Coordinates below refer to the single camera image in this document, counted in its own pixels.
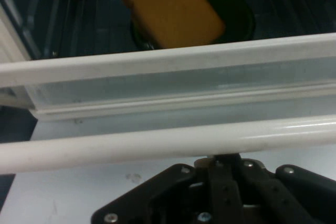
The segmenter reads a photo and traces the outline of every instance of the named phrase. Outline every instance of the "sponge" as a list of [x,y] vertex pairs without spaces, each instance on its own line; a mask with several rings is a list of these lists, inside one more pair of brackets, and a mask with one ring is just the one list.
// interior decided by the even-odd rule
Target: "sponge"
[[160,48],[210,44],[225,24],[207,0],[123,0],[147,39]]

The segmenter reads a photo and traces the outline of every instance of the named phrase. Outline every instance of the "screw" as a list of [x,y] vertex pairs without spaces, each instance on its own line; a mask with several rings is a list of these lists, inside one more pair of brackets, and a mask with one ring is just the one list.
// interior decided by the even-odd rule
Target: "screw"
[[115,223],[115,222],[118,221],[118,215],[116,215],[116,214],[107,214],[104,217],[104,221],[106,223]]
[[209,222],[211,220],[212,216],[208,212],[201,212],[197,216],[197,220],[200,222]]
[[251,161],[245,161],[244,165],[247,166],[247,167],[252,167],[253,163]]
[[294,173],[294,169],[290,167],[285,167],[283,170],[285,171],[285,173],[290,173],[290,174]]
[[187,167],[182,167],[181,173],[190,173],[190,169]]

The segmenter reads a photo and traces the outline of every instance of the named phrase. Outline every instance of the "bolt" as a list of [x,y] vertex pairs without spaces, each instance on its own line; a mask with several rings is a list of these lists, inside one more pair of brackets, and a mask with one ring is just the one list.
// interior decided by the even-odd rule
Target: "bolt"
[[182,167],[181,173],[190,173],[190,169],[187,167]]
[[244,165],[247,166],[247,167],[252,167],[253,163],[251,161],[245,161]]
[[285,173],[290,173],[290,174],[294,173],[294,169],[290,167],[285,167],[283,170],[285,171]]
[[116,214],[107,214],[104,217],[104,221],[106,223],[115,223],[115,222],[118,221],[118,215],[116,215]]
[[209,222],[211,220],[212,216],[208,212],[201,212],[197,216],[197,220],[200,222]]

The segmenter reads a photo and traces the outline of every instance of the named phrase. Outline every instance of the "white handle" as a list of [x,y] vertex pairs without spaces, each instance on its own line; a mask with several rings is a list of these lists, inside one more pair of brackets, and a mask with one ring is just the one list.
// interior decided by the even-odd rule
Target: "white handle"
[[0,173],[336,143],[336,115],[0,145]]

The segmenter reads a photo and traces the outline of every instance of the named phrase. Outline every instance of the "glass panel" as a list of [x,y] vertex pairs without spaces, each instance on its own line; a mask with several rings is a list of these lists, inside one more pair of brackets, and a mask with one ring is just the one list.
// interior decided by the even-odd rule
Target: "glass panel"
[[140,74],[28,86],[36,106],[122,103],[335,82],[336,58]]

